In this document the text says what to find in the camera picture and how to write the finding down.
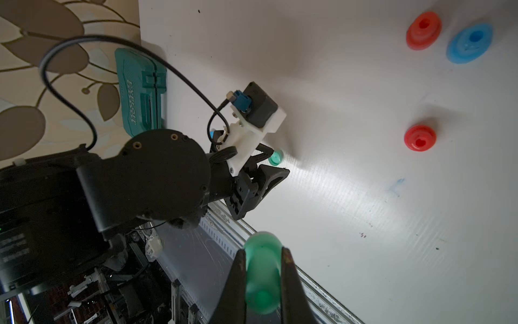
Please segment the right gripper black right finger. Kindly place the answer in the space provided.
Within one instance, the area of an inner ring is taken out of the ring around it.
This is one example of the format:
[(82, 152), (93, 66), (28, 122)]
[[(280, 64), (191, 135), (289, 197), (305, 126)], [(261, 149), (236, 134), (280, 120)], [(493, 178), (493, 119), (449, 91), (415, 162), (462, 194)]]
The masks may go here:
[(290, 249), (281, 252), (281, 322), (283, 324), (317, 324), (303, 289)]

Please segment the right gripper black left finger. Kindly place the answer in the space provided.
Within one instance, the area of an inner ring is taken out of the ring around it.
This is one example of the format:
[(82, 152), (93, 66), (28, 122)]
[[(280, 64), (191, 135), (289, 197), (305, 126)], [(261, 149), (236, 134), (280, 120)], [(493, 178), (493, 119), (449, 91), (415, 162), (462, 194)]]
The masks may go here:
[(246, 322), (246, 252), (236, 252), (227, 281), (209, 324)]

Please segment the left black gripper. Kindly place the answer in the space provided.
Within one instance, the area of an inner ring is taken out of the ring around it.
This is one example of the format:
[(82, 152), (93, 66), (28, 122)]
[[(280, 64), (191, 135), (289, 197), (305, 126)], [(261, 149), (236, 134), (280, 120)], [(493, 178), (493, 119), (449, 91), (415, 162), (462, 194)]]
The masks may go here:
[(255, 209), (274, 187), (283, 182), (290, 171), (285, 168), (258, 164), (275, 152), (260, 143), (260, 153), (252, 155), (237, 176), (232, 176), (226, 162), (210, 166), (208, 202), (224, 201), (233, 220), (241, 220)]

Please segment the green cap top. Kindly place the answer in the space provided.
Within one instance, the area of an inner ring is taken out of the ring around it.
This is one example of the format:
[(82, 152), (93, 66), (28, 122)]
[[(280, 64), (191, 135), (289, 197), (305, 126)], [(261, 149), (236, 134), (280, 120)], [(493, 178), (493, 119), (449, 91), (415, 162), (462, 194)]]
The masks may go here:
[(280, 166), (280, 164), (283, 162), (284, 154), (282, 150), (274, 151), (273, 154), (268, 158), (268, 162), (276, 167)]

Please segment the green stamp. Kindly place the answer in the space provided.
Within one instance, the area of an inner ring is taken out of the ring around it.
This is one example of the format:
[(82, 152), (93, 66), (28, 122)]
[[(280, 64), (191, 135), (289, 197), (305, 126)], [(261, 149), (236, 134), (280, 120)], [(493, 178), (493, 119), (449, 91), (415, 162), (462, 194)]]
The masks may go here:
[(257, 232), (244, 244), (246, 252), (245, 301), (250, 310), (268, 315), (281, 302), (281, 252), (283, 245), (270, 232)]

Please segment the red stamp back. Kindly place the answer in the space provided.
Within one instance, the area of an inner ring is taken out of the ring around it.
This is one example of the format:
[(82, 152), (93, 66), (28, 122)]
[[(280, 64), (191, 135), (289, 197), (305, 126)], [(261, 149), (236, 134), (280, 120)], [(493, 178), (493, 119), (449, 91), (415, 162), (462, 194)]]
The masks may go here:
[(436, 141), (436, 132), (426, 125), (412, 126), (404, 135), (404, 143), (407, 148), (417, 152), (425, 152), (431, 149)]

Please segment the red stamp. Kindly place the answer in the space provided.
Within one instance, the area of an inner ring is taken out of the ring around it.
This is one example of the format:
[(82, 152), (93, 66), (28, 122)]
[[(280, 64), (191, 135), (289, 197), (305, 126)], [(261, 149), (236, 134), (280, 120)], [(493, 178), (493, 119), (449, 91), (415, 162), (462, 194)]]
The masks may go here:
[(404, 135), (404, 143), (407, 148), (417, 152), (425, 152), (431, 149), (436, 141), (436, 132), (426, 125), (412, 126)]
[(442, 20), (435, 12), (420, 14), (407, 29), (406, 43), (414, 51), (430, 47), (442, 31)]

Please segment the red stamp front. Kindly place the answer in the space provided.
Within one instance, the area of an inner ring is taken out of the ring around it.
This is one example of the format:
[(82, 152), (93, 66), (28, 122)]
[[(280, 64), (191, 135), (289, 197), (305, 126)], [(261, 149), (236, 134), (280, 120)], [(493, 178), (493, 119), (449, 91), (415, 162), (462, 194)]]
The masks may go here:
[(442, 31), (442, 20), (435, 12), (420, 14), (407, 29), (406, 43), (414, 51), (430, 47)]

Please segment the blue stamp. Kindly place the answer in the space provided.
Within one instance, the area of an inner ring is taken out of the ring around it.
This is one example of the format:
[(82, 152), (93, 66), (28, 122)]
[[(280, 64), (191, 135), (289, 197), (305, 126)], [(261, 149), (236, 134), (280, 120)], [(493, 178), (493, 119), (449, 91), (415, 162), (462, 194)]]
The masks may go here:
[(464, 64), (474, 61), (488, 51), (492, 44), (492, 24), (480, 23), (464, 28), (452, 38), (447, 47), (447, 59), (451, 63)]

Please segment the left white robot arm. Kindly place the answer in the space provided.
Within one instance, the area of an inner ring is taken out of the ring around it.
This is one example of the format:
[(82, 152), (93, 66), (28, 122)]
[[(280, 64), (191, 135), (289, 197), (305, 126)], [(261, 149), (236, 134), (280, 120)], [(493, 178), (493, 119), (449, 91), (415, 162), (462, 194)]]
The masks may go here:
[(150, 221), (195, 228), (210, 203), (242, 219), (289, 171), (267, 166), (265, 134), (282, 123), (257, 84), (210, 152), (176, 130), (143, 132), (101, 159), (80, 145), (1, 170), (1, 299), (40, 294), (124, 250), (124, 236)]

